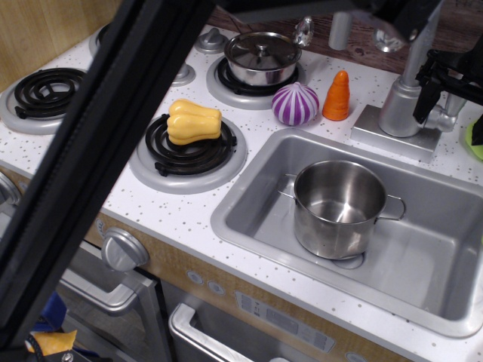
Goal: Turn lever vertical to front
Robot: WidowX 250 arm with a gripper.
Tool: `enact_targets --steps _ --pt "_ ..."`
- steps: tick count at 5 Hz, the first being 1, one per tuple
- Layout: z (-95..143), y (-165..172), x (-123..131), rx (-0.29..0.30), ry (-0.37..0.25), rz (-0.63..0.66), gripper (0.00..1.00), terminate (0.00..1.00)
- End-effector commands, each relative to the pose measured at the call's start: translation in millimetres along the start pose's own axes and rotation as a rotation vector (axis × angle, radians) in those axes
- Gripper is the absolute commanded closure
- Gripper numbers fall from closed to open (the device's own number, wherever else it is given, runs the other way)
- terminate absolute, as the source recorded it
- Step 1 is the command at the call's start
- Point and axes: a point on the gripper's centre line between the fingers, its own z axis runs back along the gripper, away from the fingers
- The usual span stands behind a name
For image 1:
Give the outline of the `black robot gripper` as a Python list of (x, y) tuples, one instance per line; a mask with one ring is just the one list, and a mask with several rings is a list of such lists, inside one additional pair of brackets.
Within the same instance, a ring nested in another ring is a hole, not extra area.
[(482, 39), (464, 53), (431, 49), (416, 80), (421, 92), (414, 108), (414, 119), (422, 124), (445, 91), (464, 100), (482, 104)]

